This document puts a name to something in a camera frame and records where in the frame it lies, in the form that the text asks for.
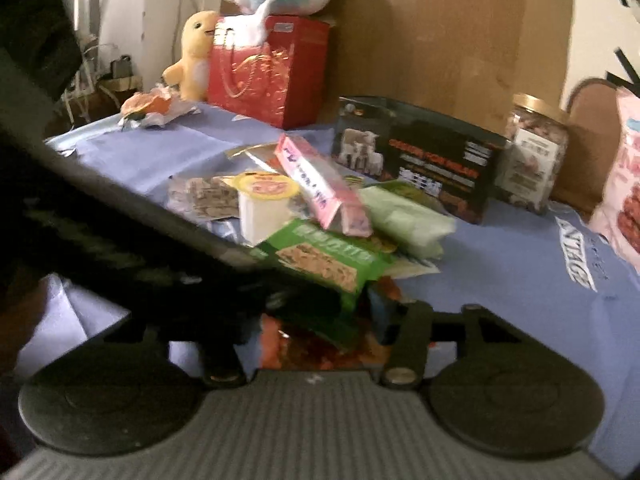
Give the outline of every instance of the yellow plush toy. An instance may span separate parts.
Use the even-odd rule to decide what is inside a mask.
[[[187,20],[182,30],[182,59],[162,73],[168,85],[180,85],[184,100],[207,99],[209,51],[218,16],[213,10],[203,10]]]

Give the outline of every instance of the black round disc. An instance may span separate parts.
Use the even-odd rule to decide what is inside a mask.
[[[20,391],[20,414],[46,446],[89,456],[150,446],[193,416],[200,390],[180,368],[134,345],[86,345]]]
[[[465,443],[509,458],[574,450],[604,412],[598,385],[580,368],[530,345],[488,346],[434,378],[430,405]]]

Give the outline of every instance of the gift bag handle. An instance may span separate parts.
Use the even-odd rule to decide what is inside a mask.
[[[222,41],[222,46],[224,47],[224,49],[226,50],[226,36],[228,35],[228,32],[233,29],[232,28],[226,28],[225,29],[225,37],[223,38]],[[234,46],[231,46],[231,65],[233,67],[233,57],[234,57]],[[255,69],[258,67],[258,59],[260,58],[260,54],[258,54],[257,56],[255,56],[254,62],[251,65],[251,71],[249,72],[249,78],[246,80],[246,84],[244,85],[244,88],[242,88],[240,91],[234,91],[231,88],[231,85],[226,81],[226,77],[225,77],[225,67],[224,67],[224,62],[223,62],[223,56],[220,56],[220,76],[222,78],[222,84],[225,87],[225,91],[226,94],[233,98],[239,98],[242,97],[242,95],[244,95],[244,93],[249,89],[249,86],[251,86],[251,82],[254,80],[254,76],[255,76]]]

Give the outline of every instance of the wooden headboard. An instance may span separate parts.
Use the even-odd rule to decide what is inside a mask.
[[[376,94],[501,132],[511,96],[558,104],[573,0],[332,0],[321,120]],[[238,9],[224,3],[223,12]]]

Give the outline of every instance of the black box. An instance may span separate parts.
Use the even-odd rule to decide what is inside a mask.
[[[377,180],[399,179],[479,223],[507,140],[393,99],[340,98],[333,159]]]

